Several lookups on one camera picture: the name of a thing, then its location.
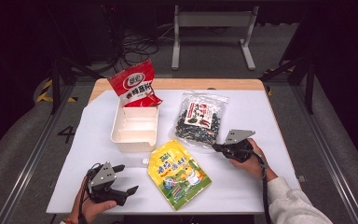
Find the white table surface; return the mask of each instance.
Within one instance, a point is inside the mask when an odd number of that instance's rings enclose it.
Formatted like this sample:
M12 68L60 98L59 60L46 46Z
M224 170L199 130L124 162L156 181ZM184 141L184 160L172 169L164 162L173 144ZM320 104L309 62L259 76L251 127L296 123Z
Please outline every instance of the white table surface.
M156 148L170 140L168 132L175 125L184 91L155 90L163 100L159 106ZM222 117L218 143L223 143L230 129L253 130L252 137L263 149L270 167L284 176L292 189L299 189L293 164L264 91L198 91L226 96L229 103ZM85 107L76 130L74 143L62 167L47 213L70 213L81 181L95 163L110 161L124 164L117 173L113 189L127 190L139 186L124 206L106 214L169 215L169 214L257 214L263 213L261 180L238 170L221 153L212 149L186 147L212 184L179 211L174 211L147 174L143 158L150 153L122 153L110 139L117 110L118 97L105 91Z

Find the white sleeve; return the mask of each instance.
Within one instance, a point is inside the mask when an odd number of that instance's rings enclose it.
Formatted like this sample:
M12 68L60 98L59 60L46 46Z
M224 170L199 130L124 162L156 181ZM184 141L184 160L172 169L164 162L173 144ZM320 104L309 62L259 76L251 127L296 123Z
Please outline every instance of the white sleeve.
M283 177L268 182L269 215L275 224L332 223L300 189L290 189Z

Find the dark background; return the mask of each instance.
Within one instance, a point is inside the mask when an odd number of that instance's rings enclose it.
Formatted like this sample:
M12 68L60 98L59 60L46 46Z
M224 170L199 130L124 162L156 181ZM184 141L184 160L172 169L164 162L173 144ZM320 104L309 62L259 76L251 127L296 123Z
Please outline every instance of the dark background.
M99 5L47 8L0 0L0 139L34 106L34 90L49 76L55 58L66 56L85 65L112 62L117 57L112 39L124 26L157 38L157 27L173 19L173 7L168 6L107 5L105 9L108 14ZM303 6L263 6L256 23L300 22L305 11ZM358 1L329 1L328 12L317 26L299 33L286 59L303 53L314 38L313 29L327 30L316 51L316 75L358 149Z

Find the hand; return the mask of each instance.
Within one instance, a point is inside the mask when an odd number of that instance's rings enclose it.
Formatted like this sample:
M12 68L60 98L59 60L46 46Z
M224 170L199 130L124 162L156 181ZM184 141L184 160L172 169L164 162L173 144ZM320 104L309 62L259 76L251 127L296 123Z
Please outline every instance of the hand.
M72 212L69 215L69 219L72 222L78 223L78 215L79 215L79 205L80 205L80 198L83 192L83 186L86 182L86 177L84 177L83 182L80 186L80 190L76 195L74 207L72 208ZM106 201L103 203L95 203L90 198L87 192L84 193L84 197L86 200L82 204L82 213L84 218L87 220L88 223L91 223L98 215L100 215L103 211L108 209L114 208L117 206L115 201Z
M255 140L253 138L248 138L248 141L252 145L254 152L257 153L262 158L264 158L265 161L267 161L267 158L264 155L263 150L261 150L261 148L257 145ZM261 174L261 165L255 155L252 155L251 158L249 158L249 160L247 160L245 162L238 162L238 161L232 160L232 159L229 159L229 161L235 167L240 168L240 169L246 171L247 173L249 173L249 175L252 175L256 178L263 177ZM277 175L275 175L275 173L270 168L267 168L266 172L267 172L267 181L270 181L277 177Z

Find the person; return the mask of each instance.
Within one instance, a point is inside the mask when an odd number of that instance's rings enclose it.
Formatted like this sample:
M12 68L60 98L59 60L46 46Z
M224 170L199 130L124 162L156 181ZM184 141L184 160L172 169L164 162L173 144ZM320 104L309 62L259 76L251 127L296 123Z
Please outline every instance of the person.
M253 138L248 138L250 144L253 146L254 152L257 153L264 161L267 161L263 150L257 145ZM238 162L229 159L236 168L246 171L248 174L262 178L261 165L257 157L252 156L245 162ZM327 224L332 223L330 219L321 211L316 209L310 202L307 195L300 189L291 189L284 177L277 176L274 171L268 167L266 169L266 178L268 181L268 197L270 200L269 215L275 224ZM80 203L80 195L82 188L80 188L74 202L74 207L68 218L62 223L72 224L78 223L78 210ZM94 203L90 199L86 199L83 203L83 216L87 223L91 223L101 212L114 208L115 201L108 201L104 203Z

